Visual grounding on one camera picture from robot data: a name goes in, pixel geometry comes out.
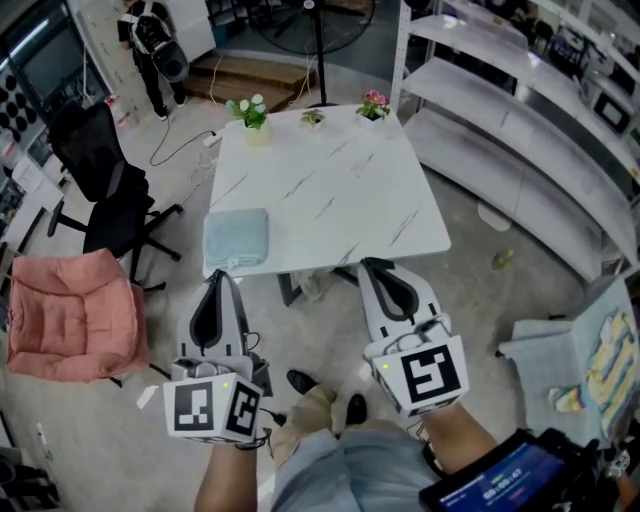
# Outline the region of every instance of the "pink chair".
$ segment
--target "pink chair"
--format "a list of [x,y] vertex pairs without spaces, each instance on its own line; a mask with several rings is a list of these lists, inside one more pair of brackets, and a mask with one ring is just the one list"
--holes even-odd
[[13,260],[10,372],[90,382],[148,365],[143,292],[111,252]]

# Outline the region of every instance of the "power strip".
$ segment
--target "power strip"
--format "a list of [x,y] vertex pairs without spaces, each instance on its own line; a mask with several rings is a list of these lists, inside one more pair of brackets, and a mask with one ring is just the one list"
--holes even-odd
[[214,144],[217,144],[218,142],[220,142],[222,140],[223,132],[224,130],[220,130],[218,132],[214,132],[215,135],[209,135],[206,139],[202,141],[202,143],[204,144],[204,147],[210,148]]

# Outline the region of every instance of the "light blue towel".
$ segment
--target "light blue towel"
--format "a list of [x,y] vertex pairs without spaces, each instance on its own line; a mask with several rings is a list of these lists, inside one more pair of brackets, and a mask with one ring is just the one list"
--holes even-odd
[[264,208],[210,212],[204,219],[206,266],[232,270],[262,263],[269,252],[268,218]]

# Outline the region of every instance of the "light blue shirt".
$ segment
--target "light blue shirt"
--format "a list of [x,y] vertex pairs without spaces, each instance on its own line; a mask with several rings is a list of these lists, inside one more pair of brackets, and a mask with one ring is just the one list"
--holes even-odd
[[418,493],[438,478],[408,434],[321,430],[278,470],[272,512],[424,512]]

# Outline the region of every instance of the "fan pole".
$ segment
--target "fan pole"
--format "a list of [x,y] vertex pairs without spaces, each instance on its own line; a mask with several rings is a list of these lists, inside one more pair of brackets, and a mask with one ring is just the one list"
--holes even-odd
[[316,51],[318,52],[318,75],[320,76],[320,106],[327,106],[327,91],[324,86],[324,48],[322,42],[322,27],[320,23],[320,8],[316,0],[316,5],[311,11],[313,24],[316,30]]

